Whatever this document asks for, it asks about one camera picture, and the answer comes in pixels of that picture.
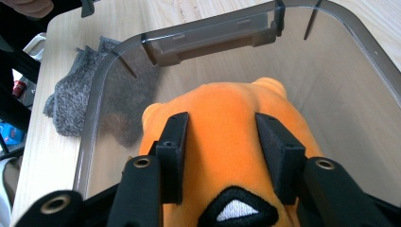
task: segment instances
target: clear plastic container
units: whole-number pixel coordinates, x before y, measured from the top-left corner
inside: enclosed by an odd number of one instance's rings
[[[88,198],[120,181],[148,104],[203,83],[272,77],[324,155],[366,193],[399,205],[401,74],[353,13],[318,2],[269,2],[120,44],[96,71],[74,189]]]

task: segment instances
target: gray fabric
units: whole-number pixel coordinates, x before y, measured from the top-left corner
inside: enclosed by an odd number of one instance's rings
[[[77,58],[68,73],[55,87],[55,92],[45,103],[43,113],[53,117],[56,131],[65,136],[81,136],[89,92],[95,71],[103,58],[118,41],[100,38],[97,51],[86,47],[78,49]]]

